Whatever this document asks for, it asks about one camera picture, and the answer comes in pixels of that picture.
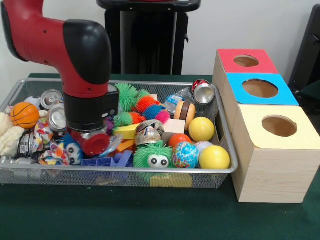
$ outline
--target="googly eyes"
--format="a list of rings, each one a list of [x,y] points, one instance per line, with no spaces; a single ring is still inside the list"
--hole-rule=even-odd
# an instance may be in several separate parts
[[[166,156],[153,154],[148,157],[148,165],[150,168],[165,169],[169,165],[169,159]]]

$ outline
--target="orange ball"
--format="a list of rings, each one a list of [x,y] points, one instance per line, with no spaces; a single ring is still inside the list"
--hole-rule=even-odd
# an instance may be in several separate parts
[[[23,129],[32,129],[40,118],[39,111],[35,105],[29,102],[19,102],[10,112],[13,125]]]
[[[191,139],[187,135],[177,133],[170,138],[168,145],[174,148],[177,144],[182,142],[192,143]]]

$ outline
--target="wooden box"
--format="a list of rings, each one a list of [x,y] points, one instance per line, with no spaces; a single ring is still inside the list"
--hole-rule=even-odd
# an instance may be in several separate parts
[[[232,133],[239,104],[298,106],[298,102],[280,74],[228,73],[222,102]]]
[[[320,137],[301,107],[240,104],[232,139],[239,202],[303,202],[320,165]]]
[[[215,58],[212,83],[224,93],[227,74],[278,74],[265,50],[218,49]]]

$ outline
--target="wire basket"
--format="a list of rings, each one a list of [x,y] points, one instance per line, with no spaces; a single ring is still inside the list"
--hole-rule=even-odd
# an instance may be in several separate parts
[[[121,81],[110,81],[110,84]],[[189,87],[191,83],[125,81],[138,90],[145,89],[158,95],[165,102],[167,96]],[[23,102],[27,97],[39,97],[47,90],[62,92],[60,79],[27,78],[18,82],[0,107],[3,112],[7,106]],[[184,168],[135,168],[135,167],[95,167],[63,166],[40,164],[0,165],[1,184],[35,185],[81,185],[81,186],[118,186],[118,187],[171,187],[171,188],[208,188],[218,189],[228,174],[238,167],[235,147],[219,90],[214,87],[215,98],[209,105],[197,105],[196,116],[213,121],[216,134],[211,143],[226,149],[230,155],[228,169],[184,169]]]

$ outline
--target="fuzzy ball with eyes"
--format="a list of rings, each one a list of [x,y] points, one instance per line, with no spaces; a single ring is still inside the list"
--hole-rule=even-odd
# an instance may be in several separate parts
[[[139,146],[134,154],[135,168],[172,168],[172,148],[163,146],[163,141]]]
[[[64,143],[70,165],[81,165],[84,152],[81,150],[80,145],[69,134],[66,134],[62,138],[62,142]]]

